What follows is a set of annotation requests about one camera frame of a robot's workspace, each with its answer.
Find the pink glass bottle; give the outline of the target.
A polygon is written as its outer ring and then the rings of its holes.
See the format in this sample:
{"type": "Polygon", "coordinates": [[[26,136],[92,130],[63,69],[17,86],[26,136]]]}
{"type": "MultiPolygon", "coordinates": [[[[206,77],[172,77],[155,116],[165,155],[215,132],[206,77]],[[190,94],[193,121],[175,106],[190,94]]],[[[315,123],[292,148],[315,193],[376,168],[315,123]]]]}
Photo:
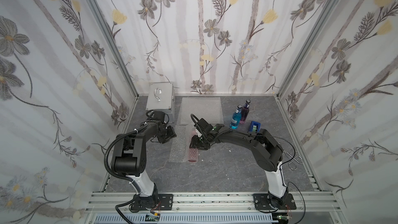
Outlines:
{"type": "MultiPolygon", "coordinates": [[[[197,131],[195,128],[192,128],[191,131],[191,137],[194,137],[197,135],[197,131]]],[[[189,152],[188,152],[188,161],[189,162],[197,162],[198,160],[198,150],[196,148],[192,148],[192,146],[189,146],[189,152]]]]}

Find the blue tape dispenser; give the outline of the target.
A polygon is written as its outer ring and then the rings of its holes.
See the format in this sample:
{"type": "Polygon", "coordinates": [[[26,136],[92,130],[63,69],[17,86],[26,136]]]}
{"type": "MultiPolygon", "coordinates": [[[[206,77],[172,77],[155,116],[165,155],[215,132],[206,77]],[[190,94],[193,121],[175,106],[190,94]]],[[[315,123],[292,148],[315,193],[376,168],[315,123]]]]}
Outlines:
{"type": "Polygon", "coordinates": [[[252,121],[250,123],[248,131],[249,132],[258,132],[260,130],[260,127],[261,127],[261,123],[256,122],[256,121],[252,121]]]}

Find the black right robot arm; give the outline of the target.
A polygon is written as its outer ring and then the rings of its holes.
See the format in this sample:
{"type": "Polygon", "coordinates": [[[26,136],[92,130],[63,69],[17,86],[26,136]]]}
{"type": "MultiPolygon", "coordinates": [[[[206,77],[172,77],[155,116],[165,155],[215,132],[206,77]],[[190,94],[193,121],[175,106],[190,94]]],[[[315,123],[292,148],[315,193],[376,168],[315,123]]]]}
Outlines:
{"type": "Polygon", "coordinates": [[[266,173],[269,197],[281,203],[286,201],[289,192],[281,169],[284,150],[268,131],[240,132],[222,124],[195,124],[194,128],[197,134],[191,139],[191,148],[209,150],[214,144],[229,143],[250,150],[266,173]]]}

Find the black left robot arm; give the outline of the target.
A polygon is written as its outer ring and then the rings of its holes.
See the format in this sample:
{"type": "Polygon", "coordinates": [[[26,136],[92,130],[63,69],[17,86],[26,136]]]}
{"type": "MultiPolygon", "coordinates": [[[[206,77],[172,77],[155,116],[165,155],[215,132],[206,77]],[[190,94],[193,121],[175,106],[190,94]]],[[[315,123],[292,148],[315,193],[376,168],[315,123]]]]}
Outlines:
{"type": "Polygon", "coordinates": [[[169,125],[168,114],[149,110],[146,117],[137,129],[117,135],[104,154],[106,171],[115,178],[128,181],[145,200],[157,194],[155,183],[146,172],[147,142],[156,139],[165,144],[176,137],[174,128],[169,125]]]}

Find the bubble wrap sheet stack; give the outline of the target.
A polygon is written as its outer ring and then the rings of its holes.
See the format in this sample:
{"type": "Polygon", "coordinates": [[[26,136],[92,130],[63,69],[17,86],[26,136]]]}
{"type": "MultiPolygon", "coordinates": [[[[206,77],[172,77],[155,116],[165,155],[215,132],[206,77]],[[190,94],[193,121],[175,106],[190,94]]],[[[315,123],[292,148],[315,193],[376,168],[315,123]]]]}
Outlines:
{"type": "Polygon", "coordinates": [[[190,115],[203,118],[210,124],[223,123],[221,99],[219,97],[184,97],[179,109],[177,125],[193,124],[190,115]]]}

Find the silver metal first-aid case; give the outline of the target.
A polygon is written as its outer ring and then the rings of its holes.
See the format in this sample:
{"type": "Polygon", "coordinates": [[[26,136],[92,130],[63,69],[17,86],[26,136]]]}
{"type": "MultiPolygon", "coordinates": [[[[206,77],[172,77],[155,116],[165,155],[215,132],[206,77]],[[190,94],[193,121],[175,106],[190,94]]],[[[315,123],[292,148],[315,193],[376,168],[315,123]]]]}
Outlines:
{"type": "Polygon", "coordinates": [[[146,110],[162,111],[175,121],[175,93],[173,83],[152,83],[149,87],[146,110]]]}

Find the blue glass bottle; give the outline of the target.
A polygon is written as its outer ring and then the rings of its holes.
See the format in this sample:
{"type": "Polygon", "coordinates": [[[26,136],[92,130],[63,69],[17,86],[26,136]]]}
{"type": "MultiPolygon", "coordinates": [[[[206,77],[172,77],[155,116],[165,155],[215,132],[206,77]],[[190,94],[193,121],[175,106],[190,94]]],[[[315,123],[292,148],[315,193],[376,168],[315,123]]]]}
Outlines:
{"type": "Polygon", "coordinates": [[[230,128],[231,129],[237,129],[240,119],[241,119],[241,111],[242,111],[242,106],[238,105],[230,122],[230,128]]]}

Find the purple glass bottle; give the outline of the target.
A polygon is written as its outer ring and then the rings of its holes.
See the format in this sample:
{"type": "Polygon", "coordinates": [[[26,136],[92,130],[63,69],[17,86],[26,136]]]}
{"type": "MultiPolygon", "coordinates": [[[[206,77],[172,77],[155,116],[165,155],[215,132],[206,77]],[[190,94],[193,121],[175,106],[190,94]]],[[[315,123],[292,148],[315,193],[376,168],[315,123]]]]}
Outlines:
{"type": "Polygon", "coordinates": [[[240,121],[239,121],[240,124],[244,124],[245,123],[246,118],[247,118],[247,116],[249,114],[249,111],[250,111],[250,109],[249,109],[250,104],[251,104],[251,100],[247,99],[245,101],[245,104],[244,104],[242,110],[241,110],[241,118],[240,118],[240,121]]]}

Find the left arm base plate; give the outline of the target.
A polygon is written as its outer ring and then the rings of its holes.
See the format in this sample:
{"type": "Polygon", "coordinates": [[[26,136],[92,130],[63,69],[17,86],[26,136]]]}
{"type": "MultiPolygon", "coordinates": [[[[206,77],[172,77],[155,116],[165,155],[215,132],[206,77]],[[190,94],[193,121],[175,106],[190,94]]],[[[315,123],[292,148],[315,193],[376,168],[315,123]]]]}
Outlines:
{"type": "Polygon", "coordinates": [[[155,194],[151,197],[137,197],[130,204],[131,212],[154,210],[154,211],[171,211],[173,207],[173,194],[155,194]]]}

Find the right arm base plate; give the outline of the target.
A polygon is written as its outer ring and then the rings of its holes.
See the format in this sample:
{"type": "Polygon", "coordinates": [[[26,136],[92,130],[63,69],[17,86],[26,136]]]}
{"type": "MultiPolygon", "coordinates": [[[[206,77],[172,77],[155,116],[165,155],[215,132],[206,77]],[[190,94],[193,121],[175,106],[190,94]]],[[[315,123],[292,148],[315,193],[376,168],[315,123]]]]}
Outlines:
{"type": "Polygon", "coordinates": [[[281,199],[271,194],[253,194],[255,209],[258,211],[296,210],[292,194],[286,194],[281,199]]]}

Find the aluminium frame rail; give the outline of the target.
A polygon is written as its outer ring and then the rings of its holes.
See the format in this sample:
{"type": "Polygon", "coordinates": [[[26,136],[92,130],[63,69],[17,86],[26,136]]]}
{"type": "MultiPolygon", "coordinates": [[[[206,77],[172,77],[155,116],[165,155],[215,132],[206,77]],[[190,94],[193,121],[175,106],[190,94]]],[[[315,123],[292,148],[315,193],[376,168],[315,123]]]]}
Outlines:
{"type": "MultiPolygon", "coordinates": [[[[133,199],[133,193],[93,193],[85,209],[86,213],[114,213],[115,206],[133,199]]],[[[341,208],[330,191],[292,192],[290,203],[296,205],[293,213],[341,212],[341,208]]],[[[260,204],[252,192],[205,192],[173,194],[171,213],[204,212],[255,212],[260,204]]]]}

